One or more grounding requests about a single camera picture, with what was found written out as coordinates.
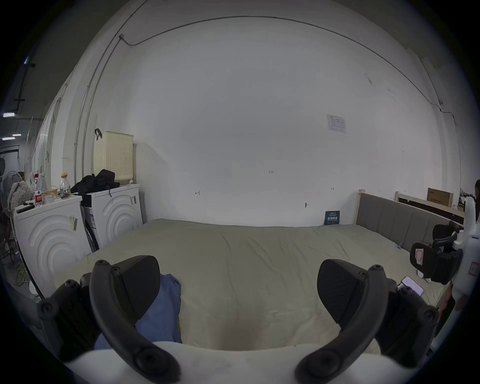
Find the red label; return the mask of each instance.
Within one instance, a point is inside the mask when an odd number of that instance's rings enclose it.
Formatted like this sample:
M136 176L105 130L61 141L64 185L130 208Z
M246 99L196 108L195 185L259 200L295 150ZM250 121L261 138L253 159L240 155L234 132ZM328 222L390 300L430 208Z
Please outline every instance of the red label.
M476 262L472 262L472 264L470 264L470 269L468 270L468 274L472 276L476 276L478 275L478 271L479 271L479 264Z

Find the black bag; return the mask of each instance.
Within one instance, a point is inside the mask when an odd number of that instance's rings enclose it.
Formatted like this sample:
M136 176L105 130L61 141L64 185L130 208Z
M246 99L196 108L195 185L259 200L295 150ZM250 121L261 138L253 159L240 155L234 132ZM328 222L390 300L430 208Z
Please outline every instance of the black bag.
M98 175L87 175L72 187L72 193L78 192L83 197L83 206L92 206L92 199L88 193L106 191L118 188L119 182L115 181L115 173L102 169Z

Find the sticker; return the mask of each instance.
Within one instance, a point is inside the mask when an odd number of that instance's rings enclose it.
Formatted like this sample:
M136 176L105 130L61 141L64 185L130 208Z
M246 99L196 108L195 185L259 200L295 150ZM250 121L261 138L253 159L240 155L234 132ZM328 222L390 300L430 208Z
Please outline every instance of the sticker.
M92 226L93 229L96 229L95 219L93 217L93 213L89 213L88 217L90 218L90 225Z
M38 190L34 192L34 200L35 200L35 204L37 203L42 204L42 191Z
M345 119L343 117L327 115L327 118L329 130L345 132Z
M472 264L470 264L470 269L468 270L468 274L472 275L472 276L478 275L479 265L480 264L478 264L476 262L472 262Z
M76 231L78 219L75 216L70 216L69 219L70 219L70 230Z
M415 250L415 260L417 264L423 265L423 248Z

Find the barcode label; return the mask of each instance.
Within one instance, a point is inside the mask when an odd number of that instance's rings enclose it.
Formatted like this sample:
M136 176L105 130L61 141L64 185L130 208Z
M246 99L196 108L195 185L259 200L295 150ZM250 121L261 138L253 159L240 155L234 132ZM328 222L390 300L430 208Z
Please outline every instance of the barcode label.
M93 229L96 229L95 218L93 217L93 213L89 213L88 217L90 218L90 225L92 226Z
M76 231L78 219L75 216L70 216L69 219L70 219L70 230Z

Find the cardboard box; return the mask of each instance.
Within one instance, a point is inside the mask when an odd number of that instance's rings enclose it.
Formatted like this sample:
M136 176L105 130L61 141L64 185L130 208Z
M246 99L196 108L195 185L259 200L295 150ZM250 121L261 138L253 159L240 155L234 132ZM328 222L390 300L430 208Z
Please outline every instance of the cardboard box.
M438 189L429 188L427 193L427 201L452 207L453 193L440 191Z

